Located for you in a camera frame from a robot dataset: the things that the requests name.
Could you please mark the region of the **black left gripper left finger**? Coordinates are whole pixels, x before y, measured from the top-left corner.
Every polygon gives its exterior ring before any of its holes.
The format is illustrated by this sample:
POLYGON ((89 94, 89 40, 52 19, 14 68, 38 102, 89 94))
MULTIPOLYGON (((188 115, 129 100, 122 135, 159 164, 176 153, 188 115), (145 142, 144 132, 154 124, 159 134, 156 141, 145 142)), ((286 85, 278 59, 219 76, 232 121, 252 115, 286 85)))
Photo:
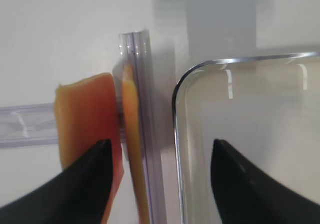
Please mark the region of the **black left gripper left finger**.
POLYGON ((101 223, 113 183, 111 141, 100 140, 58 176, 1 208, 1 223, 101 223))

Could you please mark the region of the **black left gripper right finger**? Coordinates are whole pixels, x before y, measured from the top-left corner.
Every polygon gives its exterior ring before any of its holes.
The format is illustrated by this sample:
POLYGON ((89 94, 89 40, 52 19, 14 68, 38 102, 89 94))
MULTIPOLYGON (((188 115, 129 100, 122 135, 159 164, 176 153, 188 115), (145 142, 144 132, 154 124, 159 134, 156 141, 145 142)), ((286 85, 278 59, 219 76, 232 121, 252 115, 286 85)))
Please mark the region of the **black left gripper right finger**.
POLYGON ((319 204, 282 185, 223 139, 211 154, 211 189, 222 223, 319 223, 319 204))

